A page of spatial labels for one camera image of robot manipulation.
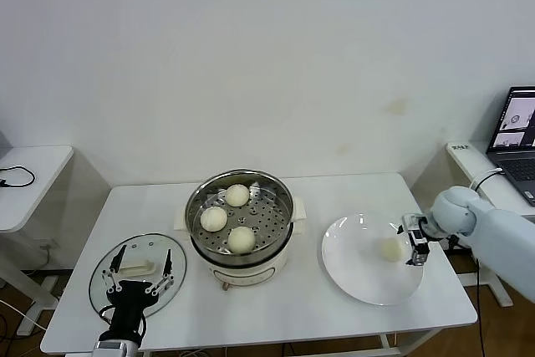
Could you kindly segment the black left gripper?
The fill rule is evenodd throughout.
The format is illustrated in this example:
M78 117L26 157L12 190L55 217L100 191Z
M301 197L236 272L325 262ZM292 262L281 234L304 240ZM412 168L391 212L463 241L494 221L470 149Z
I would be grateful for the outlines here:
M110 329L123 332L137 332L144 310L153 305L153 296L159 295L174 283L172 275L172 253L167 250L161 278L155 283L122 280L120 265L125 255L126 245L112 257L110 265L102 268L100 274L104 282L107 298L113 306L114 313Z

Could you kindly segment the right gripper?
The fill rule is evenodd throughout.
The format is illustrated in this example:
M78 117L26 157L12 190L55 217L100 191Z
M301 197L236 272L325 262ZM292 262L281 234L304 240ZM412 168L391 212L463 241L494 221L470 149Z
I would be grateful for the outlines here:
M429 232L429 223L429 216L427 214L409 213L402 217L401 225L394 226L394 229L397 235L415 230ZM430 249L427 243L416 244L412 247L410 259L406 261L406 264L409 266L423 266L427 261L429 253Z

